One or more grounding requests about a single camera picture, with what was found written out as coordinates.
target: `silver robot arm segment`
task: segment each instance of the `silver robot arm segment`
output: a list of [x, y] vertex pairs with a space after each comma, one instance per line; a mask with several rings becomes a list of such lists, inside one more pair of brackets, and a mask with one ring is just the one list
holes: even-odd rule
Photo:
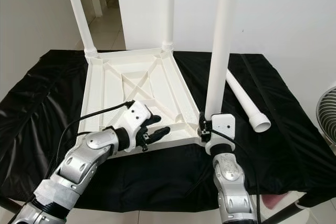
[[[218, 206], [222, 223], [256, 224], [257, 218], [244, 187], [245, 175], [233, 153], [235, 118], [231, 114], [212, 115], [211, 121], [200, 118], [200, 136], [205, 139], [205, 150], [213, 157], [214, 183], [218, 189]], [[212, 132], [215, 130], [228, 138]]]
[[12, 219], [14, 224], [62, 224], [100, 164], [118, 151], [132, 151], [137, 145], [147, 150], [147, 144], [161, 139], [170, 131], [162, 128], [148, 135], [147, 126], [160, 121], [142, 103], [135, 101], [125, 111], [114, 129], [93, 132], [79, 137], [64, 160], [49, 179], [44, 179], [34, 191], [35, 198], [25, 204]]

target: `black fabric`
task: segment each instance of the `black fabric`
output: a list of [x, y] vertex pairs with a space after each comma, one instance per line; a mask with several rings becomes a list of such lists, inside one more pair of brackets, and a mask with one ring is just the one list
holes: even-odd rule
[[231, 145], [216, 144], [215, 146], [210, 148], [210, 154], [212, 158], [221, 153], [233, 153]]
[[[205, 108], [210, 53], [174, 52], [178, 67], [202, 111]], [[302, 206], [336, 196], [336, 158], [262, 55], [231, 55], [229, 68], [272, 127], [255, 133], [229, 86], [222, 111], [236, 118], [235, 140], [258, 170], [262, 193], [307, 191]], [[80, 116], [87, 64], [82, 51], [52, 50], [0, 103], [1, 193], [26, 200], [43, 179], [66, 125]], [[74, 143], [75, 126], [62, 148]], [[251, 161], [236, 148], [255, 193]], [[218, 207], [212, 158], [202, 147], [187, 145], [102, 164], [76, 207], [108, 211], [202, 211]]]

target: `fan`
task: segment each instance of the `fan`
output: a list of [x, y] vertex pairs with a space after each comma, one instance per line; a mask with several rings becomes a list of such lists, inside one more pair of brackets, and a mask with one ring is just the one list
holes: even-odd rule
[[336, 87], [325, 92], [316, 109], [317, 120], [328, 141], [336, 145]]

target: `table leg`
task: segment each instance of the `table leg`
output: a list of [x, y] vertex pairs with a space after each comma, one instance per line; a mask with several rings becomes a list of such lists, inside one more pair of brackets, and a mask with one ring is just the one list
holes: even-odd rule
[[289, 206], [285, 207], [280, 212], [277, 212], [275, 215], [269, 217], [265, 220], [262, 224], [277, 224], [286, 220], [287, 218], [297, 214], [298, 212], [304, 210], [304, 208], [298, 207], [295, 202], [290, 204]]
[[8, 199], [8, 198], [6, 198], [2, 195], [0, 195], [0, 206], [2, 208], [5, 208], [8, 211], [14, 213], [14, 214], [19, 212], [20, 209], [21, 209], [21, 206], [18, 203], [14, 202], [11, 199]]

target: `metal joint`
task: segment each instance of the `metal joint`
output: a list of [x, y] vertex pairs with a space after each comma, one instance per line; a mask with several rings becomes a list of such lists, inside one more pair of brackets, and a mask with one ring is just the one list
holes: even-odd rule
[[218, 154], [214, 157], [213, 164], [222, 220], [256, 220], [249, 195], [244, 188], [245, 175], [237, 164], [235, 155]]
[[100, 165], [110, 155], [118, 151], [119, 140], [112, 129], [90, 133], [82, 138], [79, 146], [66, 155], [60, 165], [59, 175], [79, 184], [94, 164]]
[[35, 207], [30, 202], [22, 207], [12, 224], [65, 224], [66, 220], [58, 219]]

